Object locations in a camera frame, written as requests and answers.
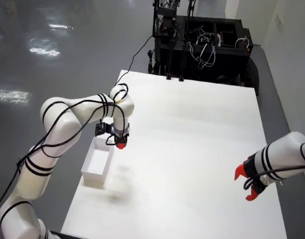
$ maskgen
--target wire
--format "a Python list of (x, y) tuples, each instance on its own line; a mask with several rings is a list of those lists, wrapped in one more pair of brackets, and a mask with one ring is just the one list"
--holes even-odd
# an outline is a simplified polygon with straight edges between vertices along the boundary
[[(50, 134), (50, 132), (52, 131), (52, 129), (54, 128), (54, 126), (56, 125), (56, 123), (58, 122), (58, 120), (60, 119), (60, 117), (65, 113), (67, 112), (68, 110), (70, 110), (71, 108), (77, 106), (77, 105), (80, 105), (84, 102), (92, 102), (92, 103), (99, 103), (99, 104), (102, 104), (100, 107), (96, 108), (92, 114), (90, 115), (90, 117), (85, 121), (85, 123), (81, 126), (81, 128), (73, 135), (71, 136), (69, 139), (65, 140), (64, 142), (61, 142), (61, 143), (58, 143), (58, 144), (43, 144), (43, 145), (39, 145), (41, 142), (43, 142), (47, 136)], [(5, 197), (5, 195), (7, 194), (9, 188), (11, 187), (11, 185), (13, 184), (15, 178), (16, 178), (16, 175), (18, 172), (20, 172), (20, 167), (23, 165), (25, 159), (29, 156), (31, 156), (32, 154), (34, 154), (35, 152), (39, 151), (40, 149), (44, 148), (44, 147), (58, 147), (58, 146), (61, 146), (61, 145), (64, 145), (66, 143), (68, 143), (69, 141), (71, 141), (74, 137), (76, 137), (82, 130), (83, 128), (87, 125), (87, 123), (91, 120), (91, 118), (94, 116), (95, 112), (103, 107), (106, 107), (106, 106), (114, 106), (114, 107), (117, 107), (120, 109), (121, 111), (121, 114), (122, 114), (122, 118), (123, 118), (123, 130), (122, 130), (122, 134), (121, 134), (121, 137), (119, 138), (119, 141), (115, 142), (115, 144), (108, 144), (108, 138), (106, 140), (106, 144), (107, 145), (116, 145), (118, 144), (119, 142), (121, 142), (121, 140), (123, 139), (124, 137), (124, 133), (125, 133), (125, 117), (124, 117), (124, 113), (123, 113), (123, 110), (121, 109), (120, 106), (116, 105), (115, 103), (106, 103), (106, 102), (101, 102), (101, 101), (94, 101), (94, 100), (83, 100), (83, 101), (80, 101), (74, 105), (71, 105), (69, 107), (67, 107), (65, 110), (63, 110), (58, 116), (57, 118), (55, 119), (54, 123), (52, 124), (52, 126), (50, 127), (50, 129), (47, 131), (47, 133), (42, 137), (42, 139), (32, 148), (32, 150), (30, 150), (24, 157), (22, 157), (18, 163), (17, 163), (17, 169), (11, 179), (11, 181), (9, 182), (6, 190), (4, 191), (4, 193), (2, 194), (2, 196), (0, 197), (0, 203), (2, 202), (3, 198)]]
[[(150, 38), (152, 37), (152, 35), (146, 40), (146, 42), (143, 44), (143, 46), (139, 49), (139, 51), (134, 54), (134, 56), (132, 57), (132, 61), (131, 61), (131, 64), (129, 66), (129, 69), (126, 73), (124, 73), (120, 78), (119, 80), (116, 82), (115, 86), (119, 83), (119, 81), (121, 80), (121, 78), (127, 74), (130, 69), (131, 69), (131, 66), (133, 64), (133, 61), (134, 61), (134, 57), (142, 50), (142, 48), (147, 44), (147, 42), (150, 40)], [(117, 104), (119, 102), (121, 102), (128, 94), (128, 91), (129, 91), (129, 88), (127, 86), (126, 83), (121, 83), (121, 84), (118, 84), (118, 85), (121, 85), (121, 86), (125, 86), (126, 87), (126, 93), (122, 96), (122, 98), (120, 100), (118, 100), (117, 102), (114, 101), (114, 103), (107, 103), (107, 102), (101, 102), (101, 101), (94, 101), (94, 100), (82, 100), (74, 105), (71, 105), (69, 107), (67, 107), (65, 110), (63, 110), (58, 116), (57, 118), (55, 119), (55, 121), (53, 122), (52, 126), (50, 127), (50, 129), (47, 131), (47, 133), (35, 144), (35, 146), (24, 156), (22, 157), (16, 164), (16, 171), (11, 179), (11, 181), (9, 182), (7, 188), (5, 189), (4, 193), (2, 194), (2, 196), (0, 197), (0, 203), (2, 202), (3, 198), (5, 197), (5, 195), (7, 194), (9, 188), (11, 187), (11, 185), (13, 184), (16, 176), (17, 176), (17, 173), (20, 173), (21, 170), (21, 166), (23, 166), (24, 162), (25, 162), (25, 159), (29, 156), (31, 156), (32, 154), (34, 154), (35, 152), (39, 151), (40, 149), (44, 148), (44, 147), (58, 147), (58, 146), (61, 146), (61, 145), (64, 145), (66, 143), (68, 143), (69, 141), (71, 141), (74, 137), (76, 137), (82, 130), (83, 128), (87, 125), (87, 123), (91, 120), (91, 118), (93, 117), (93, 115), (95, 114), (95, 112), (99, 109), (101, 109), (102, 107), (107, 107), (107, 106), (114, 106), (119, 108), (120, 111), (121, 111), (121, 114), (122, 114), (122, 118), (123, 118), (123, 129), (122, 129), (122, 134), (121, 134), (121, 137), (119, 137), (118, 141), (115, 142), (115, 143), (108, 143), (108, 140), (113, 136), (111, 135), (110, 137), (107, 138), (106, 140), (106, 144), (107, 145), (117, 145), (118, 143), (120, 143), (123, 138), (124, 138), (124, 134), (125, 134), (125, 117), (124, 117), (124, 113), (123, 113), (123, 110), (121, 109), (120, 106), (118, 106)], [(65, 113), (67, 112), (68, 110), (72, 109), (73, 107), (76, 107), (77, 105), (80, 105), (84, 102), (92, 102), (92, 103), (99, 103), (99, 104), (102, 104), (100, 107), (96, 108), (93, 113), (91, 114), (91, 116), (85, 121), (85, 123), (81, 126), (81, 128), (73, 135), (71, 136), (69, 139), (67, 139), (66, 141), (64, 142), (61, 142), (61, 143), (58, 143), (58, 144), (42, 144), (47, 136), (50, 134), (50, 132), (52, 131), (52, 129), (55, 127), (56, 123), (58, 122), (58, 120), (60, 119), (60, 117)]]
[(277, 172), (284, 172), (284, 171), (291, 171), (291, 170), (298, 170), (298, 169), (305, 169), (305, 165), (298, 165), (298, 166), (291, 166), (291, 167), (284, 167), (284, 168), (278, 168), (278, 169), (272, 169), (272, 170), (268, 170), (262, 173), (258, 173), (253, 177), (249, 177), (245, 183), (244, 183), (244, 190), (249, 189), (253, 183), (255, 182), (255, 180), (259, 179), (261, 176), (265, 175), (265, 174), (269, 174), (269, 173), (277, 173)]
[(235, 48), (236, 48), (236, 44), (237, 44), (237, 42), (238, 42), (239, 40), (243, 40), (243, 42), (244, 42), (244, 40), (247, 40), (247, 46), (246, 46), (246, 49), (247, 49), (247, 48), (248, 48), (248, 46), (250, 45), (250, 41), (249, 41), (249, 39), (247, 39), (246, 37), (245, 37), (245, 38), (239, 38), (239, 39), (237, 39), (237, 40), (236, 40), (236, 43), (235, 43)]
[(135, 57), (136, 55), (138, 55), (138, 53), (139, 53), (139, 52), (141, 51), (141, 49), (147, 44), (147, 42), (150, 40), (150, 38), (151, 38), (152, 36), (153, 36), (153, 35), (151, 35), (151, 36), (146, 40), (146, 42), (143, 44), (143, 46), (139, 49), (139, 51), (137, 51), (137, 53), (133, 55), (132, 61), (131, 61), (131, 64), (130, 64), (130, 66), (129, 66), (128, 71), (127, 71), (126, 73), (124, 73), (124, 74), (119, 78), (119, 80), (117, 80), (115, 86), (118, 84), (118, 82), (121, 80), (121, 78), (122, 78), (125, 74), (127, 74), (127, 73), (130, 71), (131, 66), (132, 66), (132, 64), (133, 64), (134, 57)]
[(218, 46), (221, 46), (222, 40), (221, 40), (221, 35), (217, 33), (217, 37), (218, 37)]
[(5, 197), (5, 195), (7, 194), (8, 190), (9, 190), (9, 188), (10, 188), (11, 185), (13, 184), (13, 182), (14, 182), (16, 176), (17, 176), (17, 172), (18, 172), (18, 169), (16, 169), (16, 171), (15, 171), (15, 173), (14, 173), (14, 175), (13, 175), (11, 181), (9, 182), (7, 188), (5, 189), (4, 193), (2, 194), (2, 196), (1, 196), (1, 198), (0, 198), (0, 203), (2, 202), (3, 198)]

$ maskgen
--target black cable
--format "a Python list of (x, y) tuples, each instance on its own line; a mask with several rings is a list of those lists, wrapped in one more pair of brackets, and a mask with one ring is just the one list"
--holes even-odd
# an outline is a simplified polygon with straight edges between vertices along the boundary
[(2, 194), (2, 196), (1, 196), (1, 198), (0, 198), (0, 203), (2, 202), (3, 198), (5, 197), (5, 195), (7, 194), (8, 190), (9, 190), (9, 188), (10, 188), (11, 185), (13, 184), (13, 182), (14, 182), (14, 180), (15, 180), (15, 178), (16, 178), (16, 175), (17, 175), (17, 171), (18, 171), (18, 169), (16, 169), (16, 171), (15, 171), (15, 173), (14, 173), (14, 175), (13, 175), (11, 181), (9, 182), (7, 188), (5, 189), (4, 193)]
[(151, 36), (146, 40), (146, 42), (143, 44), (143, 46), (139, 49), (139, 51), (138, 51), (136, 54), (133, 55), (132, 61), (131, 61), (131, 64), (130, 64), (130, 66), (129, 66), (128, 71), (127, 71), (126, 73), (124, 73), (124, 74), (119, 78), (119, 80), (117, 80), (115, 86), (118, 84), (118, 82), (121, 80), (121, 78), (122, 78), (125, 74), (127, 74), (127, 73), (130, 71), (130, 68), (131, 68), (131, 66), (132, 66), (132, 64), (133, 64), (134, 57), (135, 57), (136, 55), (138, 55), (138, 53), (139, 53), (139, 52), (142, 50), (142, 48), (147, 44), (147, 42), (150, 40), (150, 38), (151, 38), (152, 36), (153, 36), (153, 35), (151, 35)]
[(258, 173), (253, 177), (249, 177), (245, 181), (243, 188), (244, 188), (244, 190), (249, 189), (253, 185), (255, 180), (259, 179), (261, 176), (263, 176), (265, 174), (284, 172), (284, 171), (290, 171), (290, 170), (297, 170), (297, 169), (305, 169), (305, 165), (291, 166), (291, 167), (285, 167), (285, 168), (277, 168), (277, 169), (272, 169), (272, 170), (268, 170), (268, 171), (265, 171), (265, 172)]
[[(138, 51), (136, 54), (134, 54), (134, 56), (132, 57), (132, 61), (131, 61), (131, 64), (130, 64), (130, 66), (129, 66), (128, 71), (127, 71), (126, 73), (124, 73), (124, 74), (119, 78), (119, 80), (116, 82), (115, 86), (118, 84), (118, 82), (121, 80), (121, 78), (122, 78), (125, 74), (127, 74), (127, 73), (130, 71), (135, 56), (142, 50), (142, 48), (147, 44), (147, 42), (150, 40), (150, 38), (151, 38), (152, 36), (153, 36), (153, 35), (151, 35), (151, 36), (146, 40), (146, 42), (143, 44), (143, 46), (139, 49), (139, 51)], [(121, 98), (121, 100), (123, 100), (123, 99), (127, 96), (128, 91), (129, 91), (129, 88), (128, 88), (128, 86), (127, 86), (126, 83), (122, 83), (122, 84), (119, 84), (119, 85), (126, 86), (126, 89), (127, 89), (127, 90), (126, 90), (126, 93), (125, 93), (125, 94), (123, 95), (123, 97)], [(102, 105), (101, 105), (100, 107), (96, 108), (96, 109), (93, 111), (93, 113), (91, 114), (91, 116), (87, 119), (87, 121), (82, 125), (82, 127), (81, 127), (72, 137), (70, 137), (70, 138), (67, 139), (66, 141), (61, 142), (61, 143), (58, 143), (58, 144), (43, 144), (43, 145), (41, 145), (41, 144), (45, 141), (45, 139), (47, 138), (47, 136), (50, 134), (50, 132), (52, 131), (52, 129), (54, 128), (54, 126), (56, 125), (56, 123), (58, 122), (58, 120), (60, 119), (60, 117), (61, 117), (65, 112), (67, 112), (68, 110), (70, 110), (71, 108), (73, 108), (73, 107), (75, 107), (75, 106), (77, 106), (77, 105), (79, 105), (79, 104), (81, 104), (81, 103), (84, 103), (84, 102), (93, 102), (93, 103), (99, 103), (99, 104), (102, 104)], [(63, 102), (60, 102), (60, 101), (54, 102), (52, 105), (54, 105), (54, 104), (59, 104), (59, 103), (63, 103)], [(18, 173), (18, 172), (21, 173), (20, 168), (21, 168), (21, 166), (23, 166), (23, 164), (24, 164), (24, 162), (25, 162), (25, 159), (26, 159), (27, 157), (31, 156), (33, 153), (37, 152), (38, 150), (40, 150), (40, 149), (42, 149), (42, 148), (44, 148), (44, 147), (57, 147), (57, 146), (61, 146), (61, 145), (65, 144), (65, 143), (68, 143), (69, 141), (71, 141), (74, 137), (76, 137), (76, 136), (83, 130), (83, 128), (84, 128), (84, 127), (87, 125), (87, 123), (91, 120), (91, 118), (93, 117), (93, 115), (95, 114), (95, 112), (96, 112), (97, 110), (101, 109), (102, 107), (109, 106), (109, 105), (110, 105), (110, 106), (113, 106), (113, 111), (112, 111), (112, 112), (114, 112), (115, 107), (117, 107), (117, 108), (120, 109), (120, 111), (121, 111), (121, 113), (122, 113), (122, 118), (123, 118), (123, 130), (122, 130), (122, 135), (121, 135), (121, 137), (119, 138), (119, 140), (118, 140), (117, 142), (112, 143), (112, 144), (110, 144), (110, 143), (108, 144), (108, 140), (112, 137), (112, 135), (111, 135), (110, 137), (107, 138), (106, 144), (107, 144), (107, 145), (117, 145), (118, 143), (120, 143), (120, 142), (123, 140), (123, 137), (125, 136), (125, 135), (124, 135), (124, 133), (125, 133), (125, 117), (124, 117), (123, 110), (121, 109), (120, 106), (116, 105), (115, 102), (114, 102), (114, 103), (106, 103), (106, 102), (93, 101), (93, 100), (83, 100), (83, 101), (80, 101), (80, 102), (78, 102), (78, 103), (76, 103), (76, 104), (74, 104), (74, 105), (71, 105), (71, 106), (67, 107), (65, 110), (63, 110), (63, 111), (57, 116), (57, 118), (56, 118), (55, 121), (53, 122), (52, 126), (51, 126), (50, 129), (47, 131), (47, 133), (46, 133), (46, 134), (45, 134), (45, 135), (35, 144), (35, 146), (34, 146), (34, 147), (33, 147), (24, 157), (22, 157), (22, 158), (17, 162), (17, 164), (16, 164), (16, 171), (15, 171), (15, 173), (14, 173), (14, 175), (13, 175), (13, 177), (12, 177), (10, 183), (8, 184), (6, 190), (4, 191), (4, 193), (2, 194), (2, 196), (0, 197), (0, 203), (2, 202), (3, 198), (5, 197), (5, 195), (7, 194), (8, 190), (9, 190), (9, 188), (10, 188), (11, 185), (13, 184), (13, 182), (14, 182), (14, 180), (15, 180), (15, 178), (16, 178), (17, 173)]]
[[(54, 128), (54, 126), (56, 125), (56, 123), (58, 122), (58, 120), (60, 119), (60, 117), (65, 113), (67, 112), (68, 110), (70, 110), (71, 108), (81, 104), (81, 103), (84, 103), (84, 102), (92, 102), (92, 103), (99, 103), (99, 104), (102, 104), (100, 107), (96, 108), (93, 113), (90, 115), (90, 117), (86, 120), (86, 122), (81, 126), (81, 128), (73, 135), (71, 136), (69, 139), (67, 139), (66, 141), (64, 142), (61, 142), (61, 143), (58, 143), (58, 144), (43, 144), (43, 145), (40, 145), (41, 142), (43, 142), (47, 136), (50, 134), (50, 132), (52, 131), (52, 129)], [(8, 184), (6, 190), (4, 191), (4, 193), (2, 194), (2, 196), (0, 197), (0, 203), (2, 202), (3, 198), (5, 197), (5, 195), (7, 194), (9, 188), (11, 187), (11, 185), (13, 184), (15, 178), (16, 178), (16, 175), (17, 175), (17, 172), (20, 172), (20, 167), (23, 165), (23, 163), (25, 162), (25, 159), (29, 156), (31, 156), (33, 153), (37, 152), (38, 150), (44, 148), (44, 147), (57, 147), (57, 146), (61, 146), (65, 143), (68, 143), (69, 141), (71, 141), (74, 137), (76, 137), (81, 131), (82, 129), (87, 125), (87, 123), (91, 120), (91, 118), (93, 117), (93, 115), (95, 114), (95, 112), (99, 109), (101, 109), (102, 107), (105, 107), (105, 106), (114, 106), (114, 107), (117, 107), (120, 109), (121, 113), (122, 113), (122, 117), (123, 117), (123, 130), (122, 130), (122, 135), (121, 137), (119, 138), (119, 140), (117, 142), (115, 142), (115, 144), (109, 144), (109, 145), (116, 145), (118, 144), (119, 142), (122, 141), (123, 137), (124, 137), (124, 133), (125, 133), (125, 117), (124, 117), (124, 113), (123, 113), (123, 110), (121, 109), (120, 106), (116, 105), (115, 103), (106, 103), (106, 102), (100, 102), (100, 101), (94, 101), (94, 100), (83, 100), (83, 101), (80, 101), (74, 105), (71, 105), (69, 107), (67, 107), (65, 110), (63, 110), (58, 116), (57, 118), (55, 119), (55, 121), (53, 122), (52, 126), (50, 127), (50, 129), (47, 131), (47, 133), (42, 137), (42, 139), (39, 140), (39, 142), (24, 156), (22, 157), (18, 163), (17, 163), (17, 169), (10, 181), (10, 183)]]

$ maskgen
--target black band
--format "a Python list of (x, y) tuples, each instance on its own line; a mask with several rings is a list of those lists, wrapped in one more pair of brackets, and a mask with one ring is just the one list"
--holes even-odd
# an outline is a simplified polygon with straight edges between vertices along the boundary
[(43, 222), (44, 226), (45, 226), (45, 237), (44, 239), (48, 239), (48, 228), (46, 226), (46, 224)]
[[(262, 150), (261, 159), (262, 159), (262, 165), (263, 165), (264, 171), (266, 172), (266, 171), (267, 171), (267, 167), (266, 167), (265, 162), (264, 162), (264, 152), (265, 152), (265, 149), (266, 149), (266, 147), (263, 148), (263, 150)], [(270, 173), (267, 173), (267, 175), (268, 175), (271, 179), (277, 181), (277, 179), (275, 179), (274, 177), (272, 177), (272, 175), (271, 175)]]
[(50, 157), (50, 158), (59, 158), (59, 157), (62, 156), (62, 155), (60, 155), (60, 156), (51, 156), (51, 155), (48, 155), (47, 153), (45, 153), (43, 147), (41, 147), (41, 148), (42, 148), (43, 153), (44, 153), (47, 157)]
[(51, 167), (51, 168), (44, 168), (44, 167), (41, 167), (41, 166), (38, 166), (36, 165), (30, 158), (29, 156), (26, 158), (27, 161), (34, 167), (34, 168), (37, 168), (38, 170), (41, 170), (41, 171), (44, 171), (44, 172), (49, 172), (51, 171), (55, 166)]
[(45, 110), (44, 113), (43, 113), (43, 117), (42, 117), (42, 122), (43, 122), (43, 124), (44, 124), (44, 118), (45, 118), (46, 112), (47, 112), (53, 105), (55, 105), (55, 104), (65, 104), (65, 102), (63, 102), (63, 101), (57, 101), (57, 102), (51, 103), (51, 104), (46, 108), (46, 110)]
[[(102, 96), (101, 96), (100, 94), (99, 94), (98, 96), (100, 97), (101, 102), (102, 102), (102, 104), (104, 105), (104, 102), (103, 102), (103, 98), (102, 98)], [(103, 110), (102, 118), (104, 118), (104, 116), (105, 116), (105, 114), (106, 114), (106, 108), (105, 108), (105, 107), (103, 107), (103, 108), (102, 108), (102, 110)]]
[(41, 176), (41, 177), (47, 177), (49, 175), (52, 174), (52, 171), (51, 172), (48, 172), (48, 173), (40, 173), (40, 172), (37, 172), (36, 170), (34, 170), (33, 168), (31, 168), (29, 166), (29, 164), (27, 163), (27, 160), (25, 161), (25, 166), (26, 168), (33, 174), (37, 175), (37, 176)]
[(116, 96), (119, 94), (119, 93), (121, 93), (121, 92), (126, 92), (126, 90), (125, 89), (122, 89), (122, 90), (120, 90), (120, 91), (118, 91), (115, 95), (114, 95), (114, 97), (113, 97), (113, 101), (114, 101), (114, 99), (116, 99)]
[(104, 94), (101, 94), (102, 95), (102, 97), (103, 97), (103, 99), (104, 99), (104, 102), (105, 102), (105, 105), (106, 105), (106, 114), (105, 114), (105, 117), (107, 117), (107, 115), (108, 115), (108, 110), (109, 110), (109, 108), (108, 108), (108, 101), (107, 101), (107, 98), (106, 98), (106, 96), (104, 96)]
[(27, 204), (29, 204), (29, 205), (32, 206), (32, 204), (31, 204), (29, 201), (20, 201), (20, 202), (17, 202), (17, 203), (15, 203), (15, 204), (13, 204), (12, 206), (10, 206), (10, 207), (3, 213), (2, 217), (1, 217), (1, 220), (0, 220), (0, 226), (2, 225), (2, 221), (3, 221), (4, 217), (9, 213), (9, 211), (11, 211), (11, 210), (12, 210), (13, 208), (15, 208), (16, 206), (21, 205), (21, 204), (24, 204), (24, 203), (27, 203)]
[(300, 147), (300, 151), (301, 151), (301, 155), (302, 155), (302, 157), (303, 157), (303, 159), (304, 159), (304, 161), (305, 161), (305, 155), (304, 155), (304, 153), (303, 153), (303, 145), (304, 145), (305, 143), (302, 143), (301, 144), (301, 147)]
[[(266, 147), (265, 158), (266, 158), (266, 162), (267, 162), (268, 167), (270, 168), (270, 170), (273, 170), (272, 165), (271, 165), (271, 163), (270, 163), (270, 160), (269, 160), (269, 158), (268, 158), (268, 148), (269, 148), (269, 147), (270, 147), (270, 144)], [(280, 176), (278, 176), (276, 173), (272, 173), (272, 174), (273, 174), (273, 176), (275, 176), (275, 177), (278, 178), (279, 180), (283, 180), (283, 178), (280, 177)]]

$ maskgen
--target wall outlet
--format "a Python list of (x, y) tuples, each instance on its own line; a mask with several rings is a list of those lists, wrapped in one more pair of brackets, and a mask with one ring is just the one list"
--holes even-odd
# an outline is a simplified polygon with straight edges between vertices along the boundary
[(282, 31), (283, 31), (283, 27), (284, 27), (284, 23), (283, 23), (283, 21), (281, 20), (281, 21), (280, 21), (280, 25), (278, 26), (278, 31), (282, 32)]
[(284, 22), (281, 20), (281, 18), (278, 14), (276, 14), (276, 17), (275, 17), (275, 23), (278, 28), (278, 31), (282, 32), (283, 27), (284, 27)]
[(276, 14), (276, 17), (275, 17), (275, 23), (276, 23), (277, 27), (279, 27), (279, 25), (281, 23), (281, 19), (280, 19), (280, 16), (278, 14)]

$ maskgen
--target white wire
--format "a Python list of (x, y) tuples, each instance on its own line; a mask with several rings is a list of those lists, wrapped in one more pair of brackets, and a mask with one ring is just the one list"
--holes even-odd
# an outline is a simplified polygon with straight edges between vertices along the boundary
[(221, 36), (218, 33), (217, 33), (217, 36), (218, 36), (218, 46), (220, 47), (221, 46)]
[[(195, 56), (194, 56), (194, 50), (193, 50), (193, 47), (192, 47), (191, 43), (188, 42), (188, 44), (189, 44), (189, 46), (190, 46), (190, 54), (191, 54), (191, 56), (193, 57), (193, 59), (194, 59), (195, 61), (199, 61), (199, 64), (198, 64), (198, 69), (199, 69), (199, 70), (202, 70), (202, 69), (204, 68), (204, 66), (206, 66), (206, 67), (212, 67), (212, 66), (215, 64), (215, 60), (216, 60), (216, 56), (215, 56), (215, 46), (212, 46), (211, 55), (210, 55), (210, 57), (208, 58), (208, 60), (205, 62), (204, 60), (201, 59), (201, 57), (202, 57), (202, 55), (203, 55), (203, 52), (204, 52), (204, 50), (205, 50), (207, 44), (203, 47), (203, 50), (202, 50), (202, 52), (201, 52), (201, 55), (198, 56), (198, 57), (195, 57)], [(214, 54), (213, 62), (209, 63), (209, 61), (210, 61), (210, 59), (211, 59), (211, 57), (212, 57), (213, 54)]]
[(235, 48), (236, 48), (236, 44), (237, 44), (237, 42), (238, 42), (239, 40), (243, 40), (243, 42), (244, 42), (244, 40), (247, 40), (247, 46), (246, 46), (246, 48), (248, 48), (248, 46), (250, 45), (249, 39), (247, 39), (246, 37), (244, 37), (244, 38), (239, 38), (239, 39), (236, 40)]
[[(209, 60), (211, 59), (211, 56), (214, 54), (214, 58), (213, 58), (213, 62), (209, 63)], [(215, 64), (215, 60), (216, 60), (216, 56), (215, 56), (215, 47), (212, 47), (212, 53), (210, 55), (210, 57), (208, 58), (207, 62), (203, 62), (203, 66), (200, 68), (200, 70), (202, 70), (204, 68), (204, 66), (206, 67), (212, 67)]]
[(203, 50), (202, 50), (202, 52), (201, 52), (200, 59), (201, 59), (201, 57), (202, 57), (202, 54), (203, 54), (204, 49), (206, 48), (206, 46), (207, 46), (207, 44), (205, 44), (205, 46), (204, 46), (204, 48), (203, 48)]

